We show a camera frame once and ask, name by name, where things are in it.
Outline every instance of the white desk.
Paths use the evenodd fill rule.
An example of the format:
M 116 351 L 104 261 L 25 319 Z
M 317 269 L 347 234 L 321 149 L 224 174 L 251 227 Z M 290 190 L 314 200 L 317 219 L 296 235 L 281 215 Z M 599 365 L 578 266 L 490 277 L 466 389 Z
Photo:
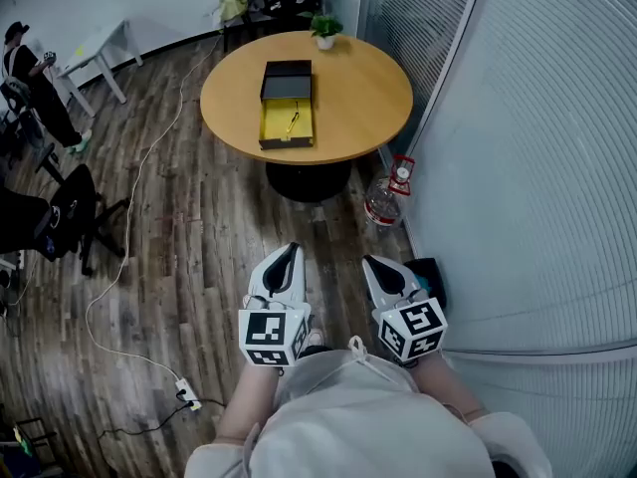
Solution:
M 69 90 L 69 92 L 75 96 L 75 98 L 78 100 L 78 103 L 80 103 L 82 108 L 91 117 L 94 117 L 96 115 L 95 110 L 91 108 L 91 105 L 89 105 L 89 102 L 82 95 L 76 84 L 74 84 L 71 78 L 69 78 L 69 74 L 77 69 L 84 67 L 91 61 L 95 61 L 100 68 L 100 71 L 102 71 L 106 82 L 110 85 L 110 88 L 119 99 L 119 102 L 124 104 L 126 102 L 126 96 L 123 94 L 123 92 L 117 85 L 115 78 L 112 76 L 112 72 L 108 67 L 108 63 L 106 62 L 106 58 L 103 52 L 104 47 L 119 32 L 123 32 L 123 35 L 125 37 L 126 50 L 135 57 L 137 64 L 141 66 L 143 64 L 143 61 L 139 56 L 139 49 L 137 48 L 137 44 L 135 43 L 132 34 L 130 34 L 128 22 L 126 20 L 122 20 L 118 23 L 102 27 L 97 32 L 88 37 L 76 50 L 73 56 L 67 61 L 67 63 L 59 68 L 60 73 L 58 74 L 58 78 Z

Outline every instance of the black and white marker cube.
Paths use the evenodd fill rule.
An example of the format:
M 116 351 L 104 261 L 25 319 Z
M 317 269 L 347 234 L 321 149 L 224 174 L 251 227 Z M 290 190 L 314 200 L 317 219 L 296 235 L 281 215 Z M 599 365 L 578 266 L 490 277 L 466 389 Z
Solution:
M 380 314 L 378 337 L 401 361 L 440 349 L 447 321 L 438 300 L 431 298 Z
M 240 310 L 239 348 L 252 364 L 294 366 L 310 332 L 310 305 L 288 310 Z

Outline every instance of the open box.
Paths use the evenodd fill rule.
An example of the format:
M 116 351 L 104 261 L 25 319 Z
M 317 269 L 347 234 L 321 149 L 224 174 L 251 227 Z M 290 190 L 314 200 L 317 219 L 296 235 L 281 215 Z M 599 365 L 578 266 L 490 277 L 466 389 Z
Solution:
M 268 62 L 261 84 L 262 150 L 311 147 L 312 61 Z

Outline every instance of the bottle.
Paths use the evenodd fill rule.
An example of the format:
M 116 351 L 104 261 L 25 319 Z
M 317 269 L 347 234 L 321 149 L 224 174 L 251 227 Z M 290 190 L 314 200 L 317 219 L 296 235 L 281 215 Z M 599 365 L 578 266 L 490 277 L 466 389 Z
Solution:
M 365 195 L 365 214 L 376 225 L 396 226 L 402 219 L 401 198 L 411 194 L 409 179 L 414 160 L 405 155 L 394 155 L 389 175 L 384 171 L 376 174 Z

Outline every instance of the black table base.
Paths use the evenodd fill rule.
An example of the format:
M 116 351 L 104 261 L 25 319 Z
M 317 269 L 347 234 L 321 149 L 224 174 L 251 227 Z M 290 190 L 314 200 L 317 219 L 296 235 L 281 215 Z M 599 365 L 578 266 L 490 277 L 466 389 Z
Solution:
M 351 161 L 293 165 L 266 163 L 272 187 L 297 202 L 321 202 L 344 190 L 351 172 Z

